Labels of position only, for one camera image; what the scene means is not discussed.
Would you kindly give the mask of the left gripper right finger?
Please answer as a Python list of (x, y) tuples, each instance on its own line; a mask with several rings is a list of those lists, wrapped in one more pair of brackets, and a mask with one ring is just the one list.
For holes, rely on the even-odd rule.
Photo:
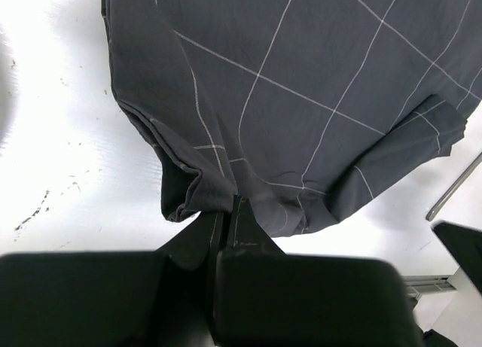
[(390, 264), (283, 252), (236, 198), (215, 262), (219, 346), (421, 346), (401, 276)]

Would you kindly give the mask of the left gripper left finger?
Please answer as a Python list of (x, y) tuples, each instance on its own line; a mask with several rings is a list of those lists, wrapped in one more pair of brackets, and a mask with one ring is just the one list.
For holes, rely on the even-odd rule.
[(211, 346), (206, 261), (220, 213), (154, 251), (1, 258), (3, 346)]

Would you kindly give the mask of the dark checked cloth placemat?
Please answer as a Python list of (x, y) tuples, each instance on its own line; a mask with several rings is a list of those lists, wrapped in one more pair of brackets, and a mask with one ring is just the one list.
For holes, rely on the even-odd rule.
[(481, 0), (102, 0), (111, 88), (165, 219), (248, 199), (273, 237), (450, 155), (481, 100)]

